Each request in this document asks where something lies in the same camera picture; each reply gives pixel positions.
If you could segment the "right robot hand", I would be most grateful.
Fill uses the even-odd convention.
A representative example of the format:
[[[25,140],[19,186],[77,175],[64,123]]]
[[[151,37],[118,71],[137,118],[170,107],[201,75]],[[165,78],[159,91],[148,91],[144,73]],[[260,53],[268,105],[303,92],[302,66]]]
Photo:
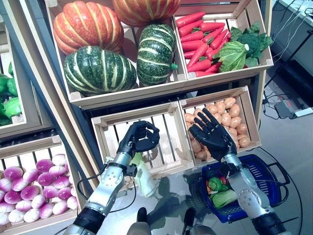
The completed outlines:
[[[237,146],[232,136],[206,108],[197,113],[194,121],[189,131],[208,148],[213,159],[220,162],[228,155],[237,155]]]

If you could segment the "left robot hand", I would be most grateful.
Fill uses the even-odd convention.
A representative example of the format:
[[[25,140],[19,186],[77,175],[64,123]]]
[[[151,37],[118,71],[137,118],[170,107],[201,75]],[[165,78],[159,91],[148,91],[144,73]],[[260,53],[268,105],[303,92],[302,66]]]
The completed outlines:
[[[129,127],[116,153],[125,152],[133,158],[137,152],[145,152],[155,148],[159,139],[158,128],[148,121],[137,121]]]

